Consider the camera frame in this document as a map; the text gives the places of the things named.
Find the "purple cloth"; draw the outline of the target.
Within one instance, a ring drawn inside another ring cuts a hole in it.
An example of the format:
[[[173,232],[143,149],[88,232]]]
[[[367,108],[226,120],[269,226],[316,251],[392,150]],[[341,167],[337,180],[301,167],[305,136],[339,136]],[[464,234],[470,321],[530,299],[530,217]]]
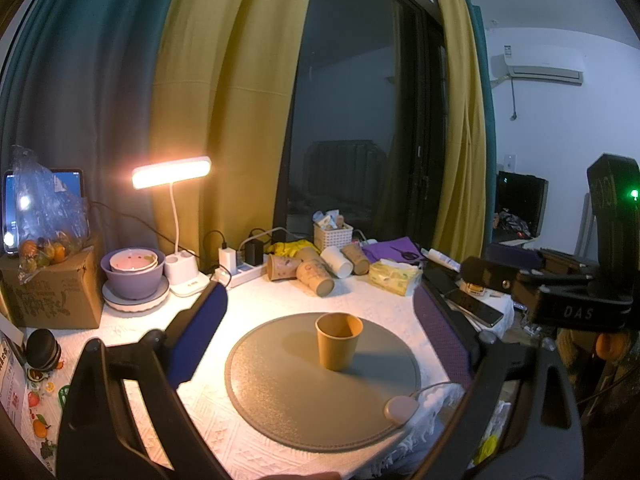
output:
[[[418,263],[424,259],[420,248],[408,236],[362,245],[361,249],[370,263],[386,259],[399,263]]]

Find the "black scissors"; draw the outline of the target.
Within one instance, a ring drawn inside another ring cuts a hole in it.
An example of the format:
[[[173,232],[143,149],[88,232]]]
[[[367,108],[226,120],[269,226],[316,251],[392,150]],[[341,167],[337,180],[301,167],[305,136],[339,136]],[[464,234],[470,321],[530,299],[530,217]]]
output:
[[[408,252],[408,250],[402,250],[397,247],[392,247],[394,252],[397,252],[404,260],[408,262],[417,262],[423,259],[423,256],[418,252]]]

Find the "yellow curtain right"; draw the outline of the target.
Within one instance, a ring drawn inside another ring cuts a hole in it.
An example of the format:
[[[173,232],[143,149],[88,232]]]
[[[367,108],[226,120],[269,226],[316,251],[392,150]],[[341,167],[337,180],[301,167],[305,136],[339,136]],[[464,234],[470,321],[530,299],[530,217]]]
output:
[[[479,256],[486,216],[486,128],[475,35],[466,0],[437,0],[446,49],[447,132],[433,246]]]

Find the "black round case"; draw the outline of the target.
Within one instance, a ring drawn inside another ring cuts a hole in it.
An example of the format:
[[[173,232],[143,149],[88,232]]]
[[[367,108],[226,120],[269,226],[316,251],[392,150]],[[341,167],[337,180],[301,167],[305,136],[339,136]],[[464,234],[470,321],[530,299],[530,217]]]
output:
[[[58,366],[62,349],[55,336],[46,328],[34,330],[28,337],[25,356],[28,365],[40,372],[50,372]]]

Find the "plain brown paper cup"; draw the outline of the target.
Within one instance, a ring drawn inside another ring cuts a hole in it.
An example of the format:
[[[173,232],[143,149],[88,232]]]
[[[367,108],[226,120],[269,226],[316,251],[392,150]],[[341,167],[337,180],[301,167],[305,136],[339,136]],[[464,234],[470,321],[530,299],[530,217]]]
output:
[[[329,312],[320,315],[316,322],[320,365],[326,370],[346,370],[356,353],[363,322],[355,315]]]

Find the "white paper cup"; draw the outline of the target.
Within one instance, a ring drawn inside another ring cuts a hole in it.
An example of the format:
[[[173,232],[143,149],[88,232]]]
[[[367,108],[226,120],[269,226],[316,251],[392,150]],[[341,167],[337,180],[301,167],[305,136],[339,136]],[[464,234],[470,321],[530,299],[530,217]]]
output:
[[[320,257],[328,266],[330,271],[341,280],[352,275],[354,266],[352,262],[346,258],[340,248],[328,246],[320,252]]]

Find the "tablet screen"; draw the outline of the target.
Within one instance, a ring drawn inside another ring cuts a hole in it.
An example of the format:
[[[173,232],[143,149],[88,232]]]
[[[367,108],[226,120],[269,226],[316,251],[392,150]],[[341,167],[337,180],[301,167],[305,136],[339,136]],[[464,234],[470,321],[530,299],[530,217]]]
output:
[[[64,190],[85,197],[84,173],[80,168],[58,168],[51,170],[52,191],[61,193]],[[1,212],[2,212],[2,248],[10,257],[18,255],[21,234],[18,227],[18,214],[30,211],[39,200],[38,193],[28,191],[16,192],[15,176],[12,170],[6,170],[2,179]]]

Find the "pink small device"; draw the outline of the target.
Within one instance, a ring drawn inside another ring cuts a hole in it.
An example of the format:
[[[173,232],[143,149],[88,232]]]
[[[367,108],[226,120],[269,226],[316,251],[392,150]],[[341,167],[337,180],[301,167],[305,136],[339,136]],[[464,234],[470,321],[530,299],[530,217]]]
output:
[[[405,426],[419,408],[413,396],[393,396],[383,408],[385,418],[395,427]]]

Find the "white plate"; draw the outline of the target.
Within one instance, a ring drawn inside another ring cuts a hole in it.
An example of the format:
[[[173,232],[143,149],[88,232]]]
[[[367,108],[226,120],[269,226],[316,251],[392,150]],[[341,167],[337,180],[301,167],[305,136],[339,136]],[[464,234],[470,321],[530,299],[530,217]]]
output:
[[[152,310],[160,306],[169,296],[170,289],[168,279],[164,276],[160,279],[155,292],[149,297],[142,299],[126,299],[118,296],[110,282],[105,282],[102,286],[102,296],[104,302],[119,312],[138,313]]]

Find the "cardboard box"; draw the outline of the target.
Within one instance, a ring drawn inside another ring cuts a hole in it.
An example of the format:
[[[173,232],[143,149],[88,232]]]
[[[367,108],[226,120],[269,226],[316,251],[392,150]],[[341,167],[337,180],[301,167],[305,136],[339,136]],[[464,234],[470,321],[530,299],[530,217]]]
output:
[[[1,277],[11,321],[18,327],[93,330],[101,322],[103,247],[94,240],[62,263],[45,268],[28,283],[18,281],[15,258],[1,257]]]

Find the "pink inner bowl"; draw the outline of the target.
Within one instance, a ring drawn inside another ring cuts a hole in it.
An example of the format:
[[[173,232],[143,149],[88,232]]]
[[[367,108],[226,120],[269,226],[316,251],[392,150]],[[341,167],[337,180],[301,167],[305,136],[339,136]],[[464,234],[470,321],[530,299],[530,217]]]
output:
[[[154,269],[157,266],[158,257],[151,249],[127,248],[115,252],[108,263],[114,272],[137,273]]]

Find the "purple bowl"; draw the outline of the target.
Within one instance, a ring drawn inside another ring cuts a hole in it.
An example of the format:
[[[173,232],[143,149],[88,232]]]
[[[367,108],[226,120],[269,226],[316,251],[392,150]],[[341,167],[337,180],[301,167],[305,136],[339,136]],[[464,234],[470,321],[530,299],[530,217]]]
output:
[[[137,273],[120,273],[111,270],[108,260],[121,249],[116,249],[102,257],[101,268],[118,296],[126,299],[142,299],[156,291],[160,279],[164,276],[165,255],[157,249],[145,249],[151,249],[157,254],[158,263],[154,269]]]

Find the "black computer monitor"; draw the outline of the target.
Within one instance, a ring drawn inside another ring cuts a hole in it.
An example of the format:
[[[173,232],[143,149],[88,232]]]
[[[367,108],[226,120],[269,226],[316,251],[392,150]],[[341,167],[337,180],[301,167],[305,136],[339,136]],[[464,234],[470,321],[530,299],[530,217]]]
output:
[[[533,174],[499,171],[496,185],[494,240],[532,240],[541,233],[548,181]]]

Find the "round grey placemat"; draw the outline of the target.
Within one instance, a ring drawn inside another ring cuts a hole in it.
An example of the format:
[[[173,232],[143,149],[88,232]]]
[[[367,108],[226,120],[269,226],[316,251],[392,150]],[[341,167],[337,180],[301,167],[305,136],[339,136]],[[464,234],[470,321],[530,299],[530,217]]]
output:
[[[394,432],[384,406],[419,389],[418,361],[405,341],[364,321],[350,367],[327,370],[319,360],[318,316],[275,318],[244,335],[224,370],[229,399],[255,430],[291,448],[364,448]]]

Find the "teal curtain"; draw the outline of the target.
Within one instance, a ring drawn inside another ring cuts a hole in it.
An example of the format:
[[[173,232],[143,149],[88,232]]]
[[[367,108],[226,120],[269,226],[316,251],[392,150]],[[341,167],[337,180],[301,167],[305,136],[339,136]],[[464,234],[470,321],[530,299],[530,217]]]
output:
[[[158,245],[151,195],[134,189],[131,174],[150,158],[170,2],[35,0],[1,73],[2,170],[17,145],[50,169],[80,169],[106,250]]]

